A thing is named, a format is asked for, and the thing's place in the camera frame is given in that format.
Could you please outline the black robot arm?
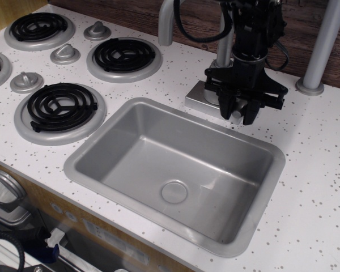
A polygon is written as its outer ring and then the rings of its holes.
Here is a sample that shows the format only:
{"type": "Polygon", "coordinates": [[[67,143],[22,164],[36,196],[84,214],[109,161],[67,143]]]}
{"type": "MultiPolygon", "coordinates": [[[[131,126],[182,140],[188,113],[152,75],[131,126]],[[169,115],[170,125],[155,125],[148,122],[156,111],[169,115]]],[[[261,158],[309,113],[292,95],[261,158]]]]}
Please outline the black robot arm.
{"type": "Polygon", "coordinates": [[[265,71],[269,48],[284,36],[281,1],[228,1],[232,10],[235,43],[233,65],[208,68],[206,89],[216,93],[220,115],[228,120],[236,113],[244,125],[251,125],[261,108],[281,109],[288,89],[271,79],[265,71]]]}

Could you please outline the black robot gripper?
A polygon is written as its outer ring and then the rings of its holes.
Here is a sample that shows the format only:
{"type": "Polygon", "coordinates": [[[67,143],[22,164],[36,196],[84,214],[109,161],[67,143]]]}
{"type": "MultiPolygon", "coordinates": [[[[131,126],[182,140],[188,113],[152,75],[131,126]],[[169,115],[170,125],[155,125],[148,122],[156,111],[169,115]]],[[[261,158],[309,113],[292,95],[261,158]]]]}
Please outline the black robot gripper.
{"type": "Polygon", "coordinates": [[[218,96],[220,115],[224,119],[230,118],[236,99],[248,101],[243,125],[251,125],[261,107],[282,109],[288,93],[285,86],[266,74],[265,58],[256,61],[234,58],[231,67],[208,68],[205,75],[205,89],[218,96]]]}

